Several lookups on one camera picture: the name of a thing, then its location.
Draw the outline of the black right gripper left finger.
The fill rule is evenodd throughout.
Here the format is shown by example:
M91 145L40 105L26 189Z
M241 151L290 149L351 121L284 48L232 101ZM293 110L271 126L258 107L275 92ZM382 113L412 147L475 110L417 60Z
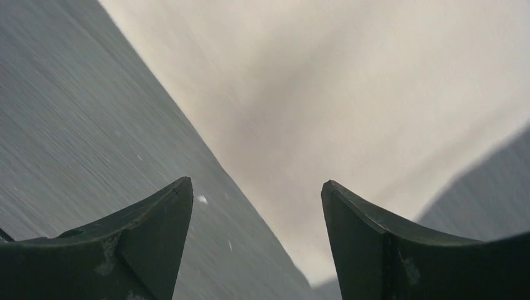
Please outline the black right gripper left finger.
M1 243L2 299L171 299L193 208L190 178L57 237Z

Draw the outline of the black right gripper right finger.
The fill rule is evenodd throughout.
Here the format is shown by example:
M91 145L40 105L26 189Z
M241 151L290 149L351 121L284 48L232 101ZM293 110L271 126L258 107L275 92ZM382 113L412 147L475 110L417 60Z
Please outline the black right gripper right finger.
M429 229L336 181L321 191L343 299L528 299L529 234L478 241Z

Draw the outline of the cream cloth wrap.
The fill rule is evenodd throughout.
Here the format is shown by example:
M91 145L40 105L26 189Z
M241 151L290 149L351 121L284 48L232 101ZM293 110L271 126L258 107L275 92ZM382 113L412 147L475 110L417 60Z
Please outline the cream cloth wrap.
M332 179L405 218L529 123L528 1L103 1L313 286Z

